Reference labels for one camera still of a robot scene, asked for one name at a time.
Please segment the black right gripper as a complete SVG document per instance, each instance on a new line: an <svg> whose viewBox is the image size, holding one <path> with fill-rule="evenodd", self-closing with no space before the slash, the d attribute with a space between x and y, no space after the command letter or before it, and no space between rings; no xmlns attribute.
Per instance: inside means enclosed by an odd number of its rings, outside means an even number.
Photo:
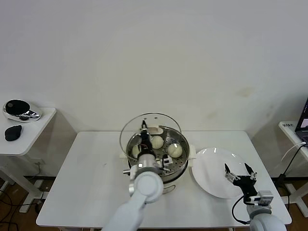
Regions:
<svg viewBox="0 0 308 231"><path fill-rule="evenodd" d="M237 186L242 190L244 198L248 198L257 195L257 191L254 187L257 179L257 173L247 163L245 163L244 165L249 176L236 176L230 171L228 165L225 163L225 178L229 182L233 183L234 186Z"/></svg>

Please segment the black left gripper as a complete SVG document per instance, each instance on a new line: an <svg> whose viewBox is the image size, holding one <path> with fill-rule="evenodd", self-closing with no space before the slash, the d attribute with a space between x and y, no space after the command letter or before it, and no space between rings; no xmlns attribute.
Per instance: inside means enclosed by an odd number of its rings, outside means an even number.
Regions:
<svg viewBox="0 0 308 231"><path fill-rule="evenodd" d="M150 135L147 132L148 126L146 124L146 121L143 120L143 127L141 128L141 143L139 144L140 152L139 155L143 154L151 154L154 155L153 146L150 140Z"/></svg>

